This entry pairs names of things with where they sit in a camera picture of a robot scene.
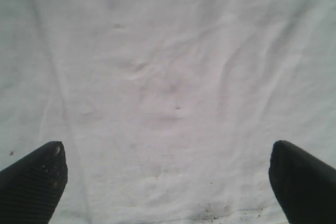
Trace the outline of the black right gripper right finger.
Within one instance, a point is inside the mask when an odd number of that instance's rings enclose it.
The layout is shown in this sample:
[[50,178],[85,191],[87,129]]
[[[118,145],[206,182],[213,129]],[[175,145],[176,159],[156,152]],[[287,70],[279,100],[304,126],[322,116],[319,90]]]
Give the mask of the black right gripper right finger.
[[335,168],[279,140],[272,147],[268,176],[289,223],[335,223]]

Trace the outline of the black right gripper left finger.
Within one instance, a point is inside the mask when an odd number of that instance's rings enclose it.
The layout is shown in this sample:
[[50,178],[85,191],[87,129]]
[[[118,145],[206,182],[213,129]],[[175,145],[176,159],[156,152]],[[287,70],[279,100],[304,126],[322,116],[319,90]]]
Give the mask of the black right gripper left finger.
[[1,223],[47,224],[68,182],[66,153],[51,141],[1,171]]

